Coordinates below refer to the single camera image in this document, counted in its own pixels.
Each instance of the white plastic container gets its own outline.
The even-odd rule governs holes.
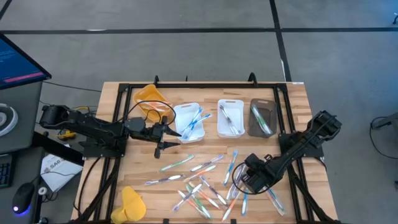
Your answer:
[[[225,115],[220,110],[220,105],[224,106],[225,111],[231,118],[231,121],[235,125],[236,129],[240,131],[240,134],[234,134],[229,128],[229,124]],[[243,123],[243,106],[244,103],[241,100],[219,100],[217,104],[217,131],[218,136],[221,138],[239,138],[244,134],[244,123]]]
[[[192,121],[193,116],[199,110],[200,105],[198,103],[187,103],[184,105],[177,105],[174,107],[174,111],[176,114],[175,117],[175,129],[176,132],[182,135],[182,131],[188,126],[188,124]],[[195,125],[192,130],[191,136],[189,139],[182,139],[182,137],[178,137],[181,143],[190,143],[195,141],[200,141],[205,136],[205,129],[203,128],[203,122],[199,122]]]

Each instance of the clear plastic container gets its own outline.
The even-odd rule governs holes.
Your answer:
[[[170,105],[169,102],[167,102],[167,100],[162,96],[162,94],[160,94],[159,91],[157,91],[156,86],[153,84],[147,85],[144,88],[142,88],[141,90],[139,90],[136,94],[134,94],[134,96],[132,97],[132,99],[134,100],[135,103],[138,103],[140,101],[144,101],[144,100],[159,100],[159,101],[163,101],[167,104]],[[148,114],[149,110],[156,110],[157,107],[159,107],[160,109],[158,109],[157,111],[159,112],[160,116],[168,116],[170,114],[171,109],[162,104],[162,103],[140,103],[138,104],[138,107],[140,107],[140,109],[142,110],[142,112],[144,112],[145,115]],[[153,122],[158,122],[159,121],[159,115],[157,113],[155,113],[154,111],[148,114],[148,118],[153,121]]]
[[[184,105],[177,105],[174,107],[176,113],[175,117],[175,130],[176,132],[182,134],[183,130],[192,121],[195,113],[199,110],[200,105],[198,103],[187,103]],[[182,139],[178,137],[181,143],[196,142],[203,139],[205,136],[205,129],[203,128],[203,122],[199,122],[195,125],[192,133],[188,139]]]
[[[240,131],[239,134],[233,133],[224,113],[220,109],[220,105],[224,106],[224,110],[228,114],[229,118],[235,125],[236,129]],[[218,136],[221,138],[239,138],[244,134],[244,123],[243,123],[243,106],[244,103],[241,100],[219,100],[217,104],[217,131]]]

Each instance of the wooden table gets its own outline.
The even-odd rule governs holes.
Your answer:
[[[104,83],[101,99],[99,101],[99,107],[97,110],[98,118],[107,121],[112,120],[118,86],[118,82]],[[295,127],[297,131],[303,131],[307,127],[307,122],[312,118],[305,87],[302,83],[287,83],[287,88],[289,91],[290,105],[292,108]],[[221,184],[221,180],[225,175],[227,166],[231,160],[234,150],[239,151],[239,155],[235,164],[242,162],[250,153],[255,153],[259,157],[265,156],[266,154],[272,154],[273,156],[280,154],[277,134],[273,135],[269,139],[254,138],[247,134],[249,104],[251,99],[262,98],[265,100],[274,100],[274,92],[267,88],[159,88],[159,91],[166,97],[168,101],[172,102],[174,106],[184,103],[197,102],[206,111],[209,111],[215,115],[217,112],[217,101],[219,99],[243,100],[244,124],[246,132],[238,139],[220,138],[217,134],[216,115],[204,122],[204,128],[206,131],[204,140],[191,144],[182,144],[181,146],[175,146],[166,149],[162,152],[160,159],[154,158],[154,143],[129,139],[126,155],[121,160],[121,168],[119,170],[114,206],[116,208],[121,205],[122,200],[120,192],[123,187],[131,186],[142,196],[142,199],[147,207],[146,215],[140,221],[140,223],[162,223],[164,218],[169,218],[171,223],[206,222],[208,220],[202,218],[194,208],[189,206],[189,204],[185,204],[177,212],[171,211],[172,207],[181,200],[177,190],[186,192],[185,185],[182,181],[176,180],[151,186],[144,186],[144,182],[175,174],[186,173],[187,175],[190,175],[187,172],[190,168],[209,161],[219,154],[224,154],[224,159],[218,163],[217,167],[213,171],[205,174],[205,177],[208,179],[208,182],[223,197],[225,197],[231,183],[228,183],[228,187],[224,187]],[[289,130],[284,98],[282,97],[282,93],[279,93],[279,95],[286,130]],[[125,98],[126,96],[123,96],[120,115],[123,111],[123,102],[125,101]],[[133,116],[144,116],[144,114],[140,110],[134,110],[129,117]],[[166,135],[165,140],[177,141],[175,137]],[[169,169],[167,172],[158,173],[160,168],[182,160],[189,154],[194,154],[195,158],[183,165]],[[80,192],[83,179],[85,178],[86,173],[88,172],[88,169],[94,160],[95,159],[88,159],[85,162],[78,192]],[[97,165],[95,165],[90,177],[88,178],[83,192],[83,209],[90,204],[98,191],[101,172],[103,169],[103,161],[104,159],[101,159]],[[318,161],[312,158],[303,158],[303,163],[310,193],[318,202],[319,206],[321,206],[321,208],[326,212],[326,214],[328,214],[331,218],[336,219],[336,210],[333,204],[325,168]],[[198,179],[194,180],[194,183],[196,184],[199,182],[200,181]],[[214,195],[208,190],[208,187],[203,186],[203,189],[208,193],[209,196],[213,198],[213,200],[217,202],[216,197],[214,197]],[[228,222],[231,218],[235,218],[237,219],[238,223],[295,223],[294,208],[292,204],[292,196],[290,193],[290,185],[287,173],[285,173],[284,178],[275,184],[272,189],[275,191],[285,207],[286,214],[283,217],[278,214],[267,195],[260,194],[249,196],[248,212],[245,217],[241,216],[241,205],[243,198],[241,197],[229,215]],[[299,191],[298,194],[302,216],[303,219],[306,219],[307,216],[305,214],[303,199]],[[108,194],[105,195],[104,198],[105,200],[102,204],[101,218],[104,218],[106,206],[108,204]],[[198,198],[213,216],[213,220],[211,222],[221,222],[224,210],[218,210],[211,206],[210,203],[203,199],[200,195],[198,195]],[[74,210],[72,218],[76,217],[77,212]]]

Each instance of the yellow plastic object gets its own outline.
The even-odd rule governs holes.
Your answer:
[[[115,209],[111,214],[111,219],[115,224],[121,224],[126,221],[137,222],[144,217],[147,207],[131,187],[125,187],[122,190],[123,205]]]
[[[168,104],[167,100],[162,96],[162,94],[159,93],[159,91],[157,91],[155,85],[153,84],[147,85],[144,88],[142,88],[140,91],[134,94],[132,99],[134,100],[135,103],[138,103],[142,100],[159,100]],[[142,112],[144,112],[145,115],[148,114],[149,110],[155,109],[154,107],[150,107],[150,104],[147,103],[140,103],[138,104],[138,106],[140,107]],[[170,108],[166,105],[162,105],[162,108],[164,108],[164,110],[162,111],[158,110],[160,117],[168,116],[170,114]],[[159,115],[154,111],[151,111],[148,114],[148,118],[153,122],[159,121]]]

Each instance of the monitor screen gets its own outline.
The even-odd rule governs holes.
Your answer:
[[[0,36],[0,89],[46,80],[51,76],[5,36]]]

